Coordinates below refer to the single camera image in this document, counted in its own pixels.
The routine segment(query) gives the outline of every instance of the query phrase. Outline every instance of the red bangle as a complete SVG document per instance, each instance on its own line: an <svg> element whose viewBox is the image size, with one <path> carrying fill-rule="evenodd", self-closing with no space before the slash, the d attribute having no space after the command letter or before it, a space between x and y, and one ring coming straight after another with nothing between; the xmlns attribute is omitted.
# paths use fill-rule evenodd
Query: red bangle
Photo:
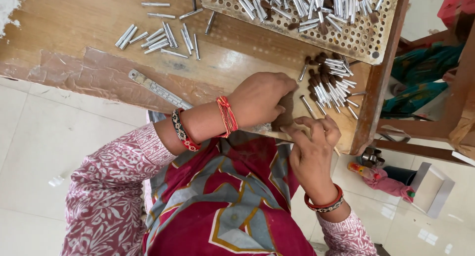
<svg viewBox="0 0 475 256"><path fill-rule="evenodd" d="M173 127L175 128L175 131L177 132L178 138L180 138L180 141L183 143L187 150L194 152L201 148L201 144L195 144L188 136L188 133L181 124L180 114L182 111L184 111L184 109L182 108L175 109L171 113L171 121L173 123Z"/></svg>
<svg viewBox="0 0 475 256"><path fill-rule="evenodd" d="M229 104L228 98L220 96L216 98L216 101L219 106L219 111L221 111L221 116L223 117L224 127L226 127L226 133L217 137L228 138L231 132L238 130L238 123L236 122L234 113L231 110L231 104Z"/></svg>
<svg viewBox="0 0 475 256"><path fill-rule="evenodd" d="M329 212L338 208L343 203L344 194L343 190L341 190L341 188L337 184L334 185L338 190L338 196L336 197L335 201L322 206L313 205L310 204L310 197L307 195L307 193L305 193L304 200L307 207L316 212Z"/></svg>

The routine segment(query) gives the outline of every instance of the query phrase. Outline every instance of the pink cloth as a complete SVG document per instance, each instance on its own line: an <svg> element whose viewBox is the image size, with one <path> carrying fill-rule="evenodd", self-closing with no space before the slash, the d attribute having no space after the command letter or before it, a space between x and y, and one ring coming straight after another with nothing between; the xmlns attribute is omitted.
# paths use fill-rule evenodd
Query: pink cloth
<svg viewBox="0 0 475 256"><path fill-rule="evenodd" d="M402 197L406 201L409 201L412 203L414 201L414 198L411 198L407 195L407 191L411 190L414 192L412 187L404 185L404 183L401 183L399 181L396 181L394 179L391 179L388 177L388 173L383 170L383 169L373 169L378 172L379 175L381 175L380 179L367 179L363 177L363 181L372 189L378 189L383 192L386 192L390 195L393 195L395 197Z"/></svg>
<svg viewBox="0 0 475 256"><path fill-rule="evenodd" d="M141 220L142 181L154 177L175 158L163 146L153 124L125 134L87 156L71 175L66 197L67 233L61 255L142 255L146 230ZM287 216L272 226L295 224L290 214ZM319 221L330 247L326 255L377 255L353 211L340 223L321 218Z"/></svg>

